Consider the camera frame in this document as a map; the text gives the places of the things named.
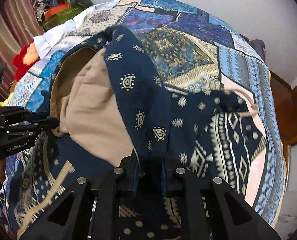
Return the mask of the purple grey backpack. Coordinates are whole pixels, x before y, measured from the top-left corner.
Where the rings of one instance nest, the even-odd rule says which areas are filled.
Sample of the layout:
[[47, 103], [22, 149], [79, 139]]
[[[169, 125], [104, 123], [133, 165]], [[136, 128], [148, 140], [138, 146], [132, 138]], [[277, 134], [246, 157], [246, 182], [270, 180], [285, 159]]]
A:
[[249, 45], [257, 52], [261, 59], [266, 62], [266, 48], [263, 40], [251, 40], [248, 42]]

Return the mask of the yellow plush toy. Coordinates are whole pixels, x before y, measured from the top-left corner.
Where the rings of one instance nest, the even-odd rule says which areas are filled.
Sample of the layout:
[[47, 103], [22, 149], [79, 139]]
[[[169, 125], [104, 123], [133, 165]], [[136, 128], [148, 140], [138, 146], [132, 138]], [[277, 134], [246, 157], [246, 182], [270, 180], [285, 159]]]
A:
[[8, 96], [7, 99], [5, 99], [4, 101], [1, 101], [1, 102], [0, 102], [0, 107], [5, 107], [5, 106], [7, 106], [8, 103], [9, 103], [9, 101], [13, 98], [13, 96], [14, 96], [14, 93], [11, 92], [11, 93], [9, 94], [9, 96]]

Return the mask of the blue patchwork bedspread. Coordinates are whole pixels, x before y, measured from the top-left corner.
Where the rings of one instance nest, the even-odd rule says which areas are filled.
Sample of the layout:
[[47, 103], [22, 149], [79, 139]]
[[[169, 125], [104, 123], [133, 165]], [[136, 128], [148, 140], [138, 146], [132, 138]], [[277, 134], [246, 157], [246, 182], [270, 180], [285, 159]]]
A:
[[165, 143], [188, 170], [222, 178], [276, 224], [284, 165], [270, 72], [227, 23], [176, 0], [115, 0], [35, 42], [41, 59], [7, 104], [47, 111], [59, 126], [8, 160], [14, 230], [76, 178]]

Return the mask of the white shirt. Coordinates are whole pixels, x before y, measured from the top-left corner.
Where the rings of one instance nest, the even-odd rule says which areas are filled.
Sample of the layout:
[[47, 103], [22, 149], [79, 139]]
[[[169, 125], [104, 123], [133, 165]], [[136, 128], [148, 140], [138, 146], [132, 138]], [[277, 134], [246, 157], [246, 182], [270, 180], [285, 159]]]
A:
[[101, 10], [110, 10], [119, 2], [120, 0], [113, 0], [107, 3], [92, 5], [89, 8], [77, 14], [72, 19], [67, 20], [65, 23], [57, 25], [51, 28], [50, 30], [46, 31], [43, 35], [35, 36], [33, 38], [33, 41], [39, 58], [44, 58], [49, 53], [49, 51], [58, 42], [60, 42], [68, 33], [78, 29], [82, 25], [87, 13], [97, 12]]

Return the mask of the red plush toy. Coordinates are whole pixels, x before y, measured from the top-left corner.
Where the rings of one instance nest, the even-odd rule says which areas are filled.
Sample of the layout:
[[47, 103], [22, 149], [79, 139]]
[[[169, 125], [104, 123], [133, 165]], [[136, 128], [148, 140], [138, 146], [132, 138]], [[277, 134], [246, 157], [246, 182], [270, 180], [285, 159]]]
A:
[[24, 46], [20, 53], [17, 54], [12, 60], [12, 66], [16, 69], [14, 80], [18, 82], [39, 60], [40, 57], [34, 42]]

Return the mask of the navy patterned hooded garment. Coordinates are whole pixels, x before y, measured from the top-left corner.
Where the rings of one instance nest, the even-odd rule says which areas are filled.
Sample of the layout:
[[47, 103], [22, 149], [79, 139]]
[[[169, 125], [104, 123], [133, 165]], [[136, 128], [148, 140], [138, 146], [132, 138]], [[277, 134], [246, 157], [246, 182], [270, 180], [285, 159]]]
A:
[[132, 154], [136, 187], [148, 188], [149, 172], [169, 156], [253, 200], [253, 161], [267, 146], [259, 103], [225, 77], [206, 77], [218, 52], [178, 30], [134, 34], [122, 25], [72, 48], [45, 96], [59, 126], [23, 152], [10, 182], [16, 237], [77, 178], [102, 178]]

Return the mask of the striped pink curtain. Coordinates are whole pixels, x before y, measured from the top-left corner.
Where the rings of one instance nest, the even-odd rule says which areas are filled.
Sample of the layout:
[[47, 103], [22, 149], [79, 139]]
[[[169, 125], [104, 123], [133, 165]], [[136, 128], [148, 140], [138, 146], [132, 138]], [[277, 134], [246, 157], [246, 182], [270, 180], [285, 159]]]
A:
[[13, 58], [44, 29], [36, 20], [35, 0], [6, 0], [0, 8], [0, 62], [7, 63], [0, 86], [0, 100], [6, 99], [14, 83]]

